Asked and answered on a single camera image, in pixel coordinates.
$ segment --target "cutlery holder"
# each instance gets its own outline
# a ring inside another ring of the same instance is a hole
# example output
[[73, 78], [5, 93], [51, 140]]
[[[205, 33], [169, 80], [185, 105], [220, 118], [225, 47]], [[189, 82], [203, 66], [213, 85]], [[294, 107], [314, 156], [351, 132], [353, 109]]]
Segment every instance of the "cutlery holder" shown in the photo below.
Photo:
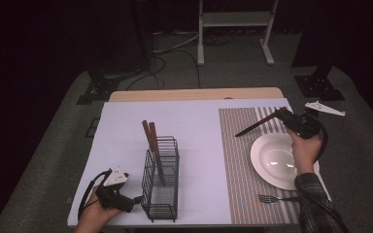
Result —
[[142, 178], [142, 209], [153, 222], [178, 216], [178, 169], [180, 157], [174, 137], [157, 137], [158, 154], [149, 148]]

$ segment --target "gray carpet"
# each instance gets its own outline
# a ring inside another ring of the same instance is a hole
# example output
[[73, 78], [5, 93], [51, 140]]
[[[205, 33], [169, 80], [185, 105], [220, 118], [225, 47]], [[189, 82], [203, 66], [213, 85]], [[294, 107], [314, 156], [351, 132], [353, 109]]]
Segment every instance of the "gray carpet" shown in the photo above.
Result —
[[[234, 42], [222, 47], [206, 47], [205, 65], [199, 68], [201, 87], [276, 86], [292, 108], [300, 112], [306, 102], [317, 100], [304, 98], [293, 79], [294, 75], [311, 74], [314, 67], [290, 68], [300, 35], [272, 34], [270, 49], [276, 61], [274, 66], [266, 65], [257, 41], [260, 36], [237, 36]], [[159, 36], [156, 45], [165, 48], [184, 39]], [[181, 50], [196, 58], [195, 46]], [[187, 54], [171, 52], [161, 57], [166, 66], [157, 74], [159, 88], [198, 88], [196, 67]], [[152, 71], [161, 64], [161, 60], [154, 60]], [[322, 177], [351, 232], [373, 232], [373, 112], [348, 76], [334, 67], [328, 78], [346, 101], [323, 103], [347, 115], [321, 115], [329, 133], [329, 144], [320, 161]], [[125, 90], [135, 80], [125, 80], [119, 90]], [[0, 216], [0, 232], [72, 232], [66, 226], [66, 219], [92, 143], [85, 132], [92, 119], [100, 117], [103, 105], [101, 101], [76, 105], [89, 82], [89, 76], [83, 72], [71, 85]], [[142, 79], [131, 89], [157, 89], [156, 80]], [[105, 232], [125, 231], [107, 228]], [[299, 229], [280, 226], [267, 232], [299, 232]]]

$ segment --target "hand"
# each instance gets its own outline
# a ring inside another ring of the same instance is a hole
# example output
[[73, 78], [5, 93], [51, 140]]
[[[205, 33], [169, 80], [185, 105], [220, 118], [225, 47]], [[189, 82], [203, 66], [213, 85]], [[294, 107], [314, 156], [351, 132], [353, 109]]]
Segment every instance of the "hand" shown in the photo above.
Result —
[[294, 131], [288, 128], [286, 130], [292, 138], [292, 155], [298, 175], [314, 173], [314, 163], [322, 145], [320, 136], [302, 139]]
[[119, 215], [121, 212], [115, 208], [105, 210], [96, 196], [97, 188], [98, 186], [95, 186], [92, 189], [92, 193], [90, 194], [89, 200], [86, 202], [80, 221], [75, 228], [74, 232], [76, 233], [100, 232], [102, 227], [104, 227], [110, 219]]

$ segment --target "plate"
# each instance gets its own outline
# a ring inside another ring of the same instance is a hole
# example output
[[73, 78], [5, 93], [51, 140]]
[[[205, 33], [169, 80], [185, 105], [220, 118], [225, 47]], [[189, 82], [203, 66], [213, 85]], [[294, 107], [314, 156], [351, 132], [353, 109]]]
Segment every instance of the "plate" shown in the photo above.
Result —
[[[270, 133], [257, 138], [251, 147], [251, 162], [259, 175], [286, 190], [296, 190], [296, 168], [292, 157], [292, 139], [286, 133]], [[314, 164], [318, 173], [320, 165]]]

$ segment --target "wooden table edge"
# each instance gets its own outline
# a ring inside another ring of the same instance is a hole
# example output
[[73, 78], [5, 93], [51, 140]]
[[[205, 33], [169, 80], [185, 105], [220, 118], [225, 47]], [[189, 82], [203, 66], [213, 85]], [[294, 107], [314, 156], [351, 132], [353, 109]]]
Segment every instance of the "wooden table edge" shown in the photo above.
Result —
[[278, 87], [115, 91], [110, 102], [284, 98]]

